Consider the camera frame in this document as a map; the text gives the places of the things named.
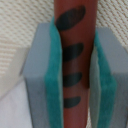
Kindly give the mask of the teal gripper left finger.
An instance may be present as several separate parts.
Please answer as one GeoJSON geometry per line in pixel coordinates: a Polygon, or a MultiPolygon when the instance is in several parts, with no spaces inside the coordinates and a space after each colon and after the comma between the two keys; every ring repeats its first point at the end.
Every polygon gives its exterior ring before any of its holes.
{"type": "Polygon", "coordinates": [[[62,48],[54,21],[38,25],[23,75],[33,128],[64,128],[62,48]]]}

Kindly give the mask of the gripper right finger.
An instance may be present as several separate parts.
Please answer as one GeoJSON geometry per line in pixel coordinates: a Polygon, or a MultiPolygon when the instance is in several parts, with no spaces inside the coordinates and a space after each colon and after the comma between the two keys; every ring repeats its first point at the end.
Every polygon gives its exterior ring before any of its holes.
{"type": "Polygon", "coordinates": [[[96,30],[90,66],[92,128],[127,128],[128,53],[109,28],[96,30]]]}

